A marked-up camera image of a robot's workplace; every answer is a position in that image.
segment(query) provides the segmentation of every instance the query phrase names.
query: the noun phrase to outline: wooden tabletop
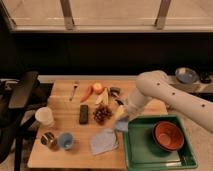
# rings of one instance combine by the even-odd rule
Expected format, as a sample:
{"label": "wooden tabletop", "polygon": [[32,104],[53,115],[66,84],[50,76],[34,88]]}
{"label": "wooden tabletop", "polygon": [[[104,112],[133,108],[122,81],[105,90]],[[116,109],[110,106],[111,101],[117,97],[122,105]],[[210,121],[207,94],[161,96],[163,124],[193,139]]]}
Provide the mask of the wooden tabletop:
{"label": "wooden tabletop", "polygon": [[[79,80],[79,87],[72,101],[69,101],[74,80],[57,80],[54,83],[51,96],[48,99],[48,106],[53,111],[55,125],[51,128],[40,126],[33,149],[28,161],[30,168],[104,168],[104,169],[125,169],[125,154],[123,149],[122,134],[118,133],[119,146],[116,150],[92,155],[90,149],[90,139],[103,128],[110,128],[114,123],[113,116],[102,126],[93,119],[93,111],[97,107],[94,93],[84,103],[80,103],[86,88],[95,82],[102,83],[105,87],[120,87],[121,98],[125,99],[134,88],[134,81],[130,80]],[[81,104],[89,106],[89,123],[79,124],[79,108]],[[116,111],[118,105],[109,99],[109,107],[112,112]],[[162,101],[153,99],[141,114],[167,114],[166,106]],[[56,137],[62,132],[70,132],[75,141],[74,146],[69,151],[62,149],[50,150],[42,145],[40,138],[43,133],[51,131]]]}

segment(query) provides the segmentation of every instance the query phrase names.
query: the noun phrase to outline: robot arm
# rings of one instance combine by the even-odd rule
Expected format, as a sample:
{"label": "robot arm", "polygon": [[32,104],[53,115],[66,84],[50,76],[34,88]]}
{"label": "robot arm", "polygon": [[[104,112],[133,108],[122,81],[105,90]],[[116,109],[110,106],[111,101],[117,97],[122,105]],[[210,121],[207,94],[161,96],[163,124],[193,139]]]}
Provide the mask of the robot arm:
{"label": "robot arm", "polygon": [[125,100],[123,116],[143,110],[150,97],[166,102],[213,133],[213,103],[170,86],[163,71],[145,72],[137,77],[136,88]]}

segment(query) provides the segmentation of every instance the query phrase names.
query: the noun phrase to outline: red bowl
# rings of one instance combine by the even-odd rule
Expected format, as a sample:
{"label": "red bowl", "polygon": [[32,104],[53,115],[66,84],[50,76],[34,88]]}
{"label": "red bowl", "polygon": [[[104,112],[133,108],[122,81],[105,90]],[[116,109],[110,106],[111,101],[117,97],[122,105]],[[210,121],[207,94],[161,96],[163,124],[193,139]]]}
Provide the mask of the red bowl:
{"label": "red bowl", "polygon": [[182,148],[184,136],[179,127],[168,121],[160,121],[153,130],[155,142],[164,150],[176,151]]}

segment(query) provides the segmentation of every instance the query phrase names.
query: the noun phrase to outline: blue cup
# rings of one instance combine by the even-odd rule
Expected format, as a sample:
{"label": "blue cup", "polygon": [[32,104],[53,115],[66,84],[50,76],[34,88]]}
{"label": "blue cup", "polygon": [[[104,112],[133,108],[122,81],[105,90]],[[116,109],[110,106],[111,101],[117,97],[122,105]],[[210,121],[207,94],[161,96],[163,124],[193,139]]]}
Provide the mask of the blue cup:
{"label": "blue cup", "polygon": [[62,133],[57,139],[58,146],[64,150],[71,149],[73,142],[73,136],[69,132]]}

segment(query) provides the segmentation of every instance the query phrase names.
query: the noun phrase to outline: black chair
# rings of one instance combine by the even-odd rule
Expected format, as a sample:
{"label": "black chair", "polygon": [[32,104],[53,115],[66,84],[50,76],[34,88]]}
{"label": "black chair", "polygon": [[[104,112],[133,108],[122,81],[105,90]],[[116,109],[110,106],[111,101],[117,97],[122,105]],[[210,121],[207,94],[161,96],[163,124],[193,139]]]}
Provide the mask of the black chair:
{"label": "black chair", "polygon": [[[0,94],[0,163],[9,155],[15,140],[15,171],[20,170],[23,139],[36,136],[36,131],[28,129],[34,123],[35,116],[32,115],[23,124],[22,119],[26,111],[46,106],[47,97],[40,90],[37,77],[38,72],[27,72],[14,84],[12,90],[4,91],[2,88]],[[33,96],[37,98],[35,104],[31,100]]]}

